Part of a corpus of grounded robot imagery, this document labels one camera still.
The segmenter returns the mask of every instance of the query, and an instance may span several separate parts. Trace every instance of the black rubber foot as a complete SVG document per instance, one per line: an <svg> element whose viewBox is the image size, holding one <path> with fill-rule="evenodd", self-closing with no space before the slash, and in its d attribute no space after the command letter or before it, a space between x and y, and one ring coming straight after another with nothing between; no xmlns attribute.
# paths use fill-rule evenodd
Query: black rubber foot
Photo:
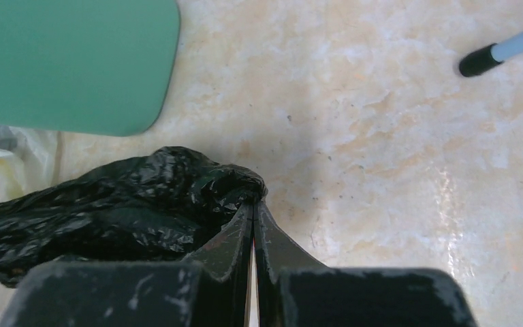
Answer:
<svg viewBox="0 0 523 327"><path fill-rule="evenodd" d="M504 61L498 62L492 58L490 50L495 45L496 43L490 44L465 56L458 66L462 76L472 77L482 75L484 72L504 63Z"/></svg>

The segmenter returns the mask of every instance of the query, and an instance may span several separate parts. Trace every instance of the floor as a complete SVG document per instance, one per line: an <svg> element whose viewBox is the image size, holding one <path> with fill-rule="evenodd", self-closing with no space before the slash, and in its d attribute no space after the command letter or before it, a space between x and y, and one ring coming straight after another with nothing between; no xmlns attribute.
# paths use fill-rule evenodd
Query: floor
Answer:
<svg viewBox="0 0 523 327"><path fill-rule="evenodd" d="M132 138L63 134L60 181L188 146L260 173L280 226L326 264L440 268L480 326L523 326L523 55L455 71L523 30L523 3L179 6L159 120Z"/></svg>

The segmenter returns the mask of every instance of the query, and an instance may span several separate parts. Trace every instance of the plastic bag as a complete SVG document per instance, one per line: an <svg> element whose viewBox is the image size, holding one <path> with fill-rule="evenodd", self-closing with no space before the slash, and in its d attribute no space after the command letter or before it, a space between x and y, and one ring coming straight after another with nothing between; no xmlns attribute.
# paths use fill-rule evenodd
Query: plastic bag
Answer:
<svg viewBox="0 0 523 327"><path fill-rule="evenodd" d="M0 202L51 186L56 131L0 126Z"/></svg>
<svg viewBox="0 0 523 327"><path fill-rule="evenodd" d="M177 260L267 189L247 168L164 147L0 203L0 282L51 260Z"/></svg>

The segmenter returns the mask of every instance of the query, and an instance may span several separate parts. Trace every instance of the black plastic bag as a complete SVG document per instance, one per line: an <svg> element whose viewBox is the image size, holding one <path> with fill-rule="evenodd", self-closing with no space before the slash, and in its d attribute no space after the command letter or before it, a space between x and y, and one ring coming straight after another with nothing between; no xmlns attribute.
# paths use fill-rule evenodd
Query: black plastic bag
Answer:
<svg viewBox="0 0 523 327"><path fill-rule="evenodd" d="M109 163L0 203L0 282L51 260L178 260L266 193L251 170L180 146Z"/></svg>

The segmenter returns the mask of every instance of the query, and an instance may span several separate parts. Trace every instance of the beige floor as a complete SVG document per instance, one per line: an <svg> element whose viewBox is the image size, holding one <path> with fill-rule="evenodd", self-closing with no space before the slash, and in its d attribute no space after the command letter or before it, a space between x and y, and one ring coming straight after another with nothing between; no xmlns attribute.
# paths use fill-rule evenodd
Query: beige floor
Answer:
<svg viewBox="0 0 523 327"><path fill-rule="evenodd" d="M163 114L63 135L61 180L180 144L259 172L282 228L331 266L429 266L483 327L523 326L523 1L182 0Z"/></svg>

